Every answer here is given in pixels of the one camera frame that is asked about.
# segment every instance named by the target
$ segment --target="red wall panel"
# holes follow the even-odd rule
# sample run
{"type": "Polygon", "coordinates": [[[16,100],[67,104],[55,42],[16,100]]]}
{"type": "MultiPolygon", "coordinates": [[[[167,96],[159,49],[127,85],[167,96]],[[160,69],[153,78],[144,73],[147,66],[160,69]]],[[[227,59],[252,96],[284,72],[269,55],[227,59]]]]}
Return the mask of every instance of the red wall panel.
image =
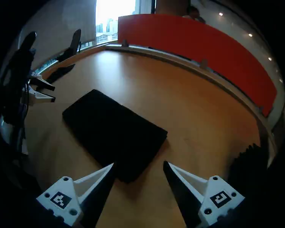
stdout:
{"type": "Polygon", "coordinates": [[[118,42],[152,47],[201,62],[238,86],[267,116],[277,91],[265,69],[240,43],[221,31],[179,16],[119,17],[118,42]]]}

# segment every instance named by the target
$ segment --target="black cloth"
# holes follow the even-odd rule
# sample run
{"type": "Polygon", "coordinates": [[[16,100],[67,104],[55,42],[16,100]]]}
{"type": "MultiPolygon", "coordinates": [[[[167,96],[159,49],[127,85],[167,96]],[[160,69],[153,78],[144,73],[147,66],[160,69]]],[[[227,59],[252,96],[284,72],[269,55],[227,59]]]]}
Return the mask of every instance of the black cloth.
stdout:
{"type": "Polygon", "coordinates": [[[62,115],[95,160],[102,166],[116,163],[117,177],[126,183],[138,178],[167,137],[167,131],[97,90],[62,115]]]}

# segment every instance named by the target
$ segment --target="person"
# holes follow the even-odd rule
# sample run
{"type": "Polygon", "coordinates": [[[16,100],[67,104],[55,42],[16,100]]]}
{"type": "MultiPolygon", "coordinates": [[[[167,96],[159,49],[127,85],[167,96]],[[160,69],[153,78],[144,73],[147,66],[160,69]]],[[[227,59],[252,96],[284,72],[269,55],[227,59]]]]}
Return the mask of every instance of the person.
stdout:
{"type": "Polygon", "coordinates": [[[184,18],[189,18],[195,21],[206,23],[206,21],[200,16],[198,9],[194,6],[187,7],[187,15],[183,16],[184,18]]]}

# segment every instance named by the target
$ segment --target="black chair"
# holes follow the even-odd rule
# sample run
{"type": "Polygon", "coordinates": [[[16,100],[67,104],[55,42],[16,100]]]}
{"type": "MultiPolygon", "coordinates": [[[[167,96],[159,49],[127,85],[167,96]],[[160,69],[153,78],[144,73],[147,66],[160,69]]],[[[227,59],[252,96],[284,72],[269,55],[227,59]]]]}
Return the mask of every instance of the black chair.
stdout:
{"type": "Polygon", "coordinates": [[[81,36],[81,29],[78,29],[76,32],[74,32],[70,47],[66,49],[61,56],[56,58],[58,62],[62,62],[72,57],[73,55],[76,55],[78,46],[80,45],[81,47],[80,36],[81,36]]]}

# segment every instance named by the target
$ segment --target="window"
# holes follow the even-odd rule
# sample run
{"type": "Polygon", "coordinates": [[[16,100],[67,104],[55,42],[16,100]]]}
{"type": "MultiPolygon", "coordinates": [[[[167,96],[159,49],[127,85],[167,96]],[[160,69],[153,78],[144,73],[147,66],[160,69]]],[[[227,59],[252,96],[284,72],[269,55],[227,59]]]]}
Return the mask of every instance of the window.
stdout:
{"type": "Polygon", "coordinates": [[[92,47],[92,42],[86,42],[84,44],[81,44],[80,50],[86,49],[88,47],[92,47]]]}
{"type": "Polygon", "coordinates": [[[57,62],[56,59],[50,59],[45,64],[43,64],[41,67],[39,67],[37,70],[35,70],[35,72],[38,74],[41,70],[44,70],[46,67],[48,67],[49,65],[55,62],[57,62]]]}
{"type": "Polygon", "coordinates": [[[118,17],[138,14],[139,0],[97,0],[96,42],[97,44],[117,40],[118,17]]]}

